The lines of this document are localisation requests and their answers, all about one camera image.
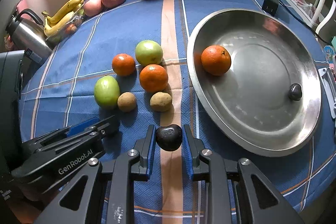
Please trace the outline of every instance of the banana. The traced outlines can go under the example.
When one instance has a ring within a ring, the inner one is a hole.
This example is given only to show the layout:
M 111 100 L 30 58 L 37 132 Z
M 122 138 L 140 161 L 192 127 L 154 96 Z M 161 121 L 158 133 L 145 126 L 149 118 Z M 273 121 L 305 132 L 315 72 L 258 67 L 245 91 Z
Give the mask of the banana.
M 83 2 L 84 2 L 84 0 L 82 0 L 81 3 L 79 3 L 75 8 L 73 8 L 72 11 L 76 13 L 79 9 L 81 9 L 81 7 L 83 6 Z M 47 11 L 43 11 L 42 15 L 44 15 L 44 17 L 47 17 L 49 27 L 53 27 L 57 24 L 57 23 L 51 23 L 49 21 L 50 16 L 49 16 L 49 13 Z
M 82 4 L 79 3 L 75 8 L 73 8 L 73 11 L 77 12 L 79 9 L 81 9 L 81 7 L 82 7 Z
M 45 25 L 44 25 L 44 34 L 47 37 L 52 36 L 61 30 L 73 17 L 75 14 L 74 11 L 67 13 L 55 26 L 51 27 L 48 23 L 48 16 L 45 15 Z
M 78 4 L 82 4 L 82 2 L 84 2 L 84 0 L 69 0 L 53 17 L 50 17 L 46 11 L 42 12 L 42 14 L 47 17 L 50 23 L 55 24 L 62 20 L 62 18 L 72 11 Z

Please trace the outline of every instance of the plastic bag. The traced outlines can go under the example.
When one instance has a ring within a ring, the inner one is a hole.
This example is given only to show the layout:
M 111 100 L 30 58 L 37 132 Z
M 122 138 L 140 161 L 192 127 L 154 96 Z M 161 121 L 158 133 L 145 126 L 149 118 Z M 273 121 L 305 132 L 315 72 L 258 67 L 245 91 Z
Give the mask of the plastic bag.
M 5 36 L 5 48 L 6 51 L 11 52 L 11 51 L 17 51 L 19 48 L 12 42 L 11 36 L 7 34 Z
M 76 11 L 71 20 L 63 26 L 61 30 L 47 37 L 46 42 L 49 42 L 53 46 L 56 46 L 67 37 L 73 35 L 77 31 L 79 26 L 82 25 L 84 16 L 84 10 L 83 8 L 80 8 L 78 11 Z
M 311 19 L 315 13 L 315 7 L 311 3 L 307 3 L 305 0 L 294 0 L 296 5 L 300 7 Z

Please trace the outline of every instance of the black stone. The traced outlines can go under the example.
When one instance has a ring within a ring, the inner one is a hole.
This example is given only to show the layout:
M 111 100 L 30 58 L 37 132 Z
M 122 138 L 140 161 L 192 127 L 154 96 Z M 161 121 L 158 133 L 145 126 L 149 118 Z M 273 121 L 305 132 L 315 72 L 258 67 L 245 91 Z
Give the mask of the black stone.
M 302 87 L 298 83 L 294 83 L 289 87 L 288 97 L 293 101 L 299 101 L 302 98 Z
M 177 124 L 167 127 L 159 127 L 155 132 L 157 144 L 166 151 L 177 150 L 182 143 L 182 128 Z

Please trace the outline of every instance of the mandarin orange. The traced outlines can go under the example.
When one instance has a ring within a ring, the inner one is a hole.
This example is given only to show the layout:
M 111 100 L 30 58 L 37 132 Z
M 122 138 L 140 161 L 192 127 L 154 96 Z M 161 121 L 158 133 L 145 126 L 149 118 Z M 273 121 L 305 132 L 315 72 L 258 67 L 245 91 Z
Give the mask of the mandarin orange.
M 224 47 L 211 45 L 202 52 L 201 62 L 206 72 L 219 76 L 231 67 L 231 56 Z
M 135 61 L 128 54 L 118 54 L 112 60 L 113 71 L 120 76 L 128 76 L 135 70 Z
M 140 85 L 147 92 L 162 91 L 167 87 L 168 74 L 160 65 L 148 65 L 139 75 Z

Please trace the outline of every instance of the table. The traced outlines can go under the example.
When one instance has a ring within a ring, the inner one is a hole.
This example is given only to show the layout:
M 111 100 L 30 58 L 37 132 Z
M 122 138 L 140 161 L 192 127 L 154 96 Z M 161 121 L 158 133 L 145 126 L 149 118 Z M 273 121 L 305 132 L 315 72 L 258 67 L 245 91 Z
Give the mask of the table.
M 132 148 L 137 139 L 145 136 L 149 124 L 190 124 L 194 136 L 201 138 L 207 148 L 231 160 L 251 159 L 295 210 L 301 211 L 336 177 L 335 128 L 325 91 L 322 89 L 319 126 L 311 141 L 292 155 L 266 158 L 244 150 L 216 127 L 195 96 L 186 65 L 188 38 L 202 18 L 224 8 L 261 10 L 262 3 L 263 0 L 126 0 L 123 5 L 87 20 L 53 50 L 24 88 L 20 101 L 23 141 L 55 128 L 115 113 L 120 119 L 120 132 L 104 139 L 106 154 L 101 158 L 109 160 Z M 303 41 L 317 68 L 328 65 L 310 31 L 281 6 L 276 18 Z M 138 71 L 123 78 L 111 69 L 116 54 L 125 52 L 134 57 L 136 44 L 145 39 L 155 40 L 163 48 L 163 65 L 169 75 L 174 105 L 170 112 L 151 111 L 150 95 L 141 88 Z M 93 87 L 104 75 L 116 77 L 121 92 L 136 95 L 135 111 L 125 115 L 118 110 L 99 109 Z M 166 152 L 156 146 L 150 181 L 136 182 L 134 188 L 136 223 L 203 221 L 204 183 L 188 180 L 180 149 Z M 233 199 L 231 206 L 235 219 Z

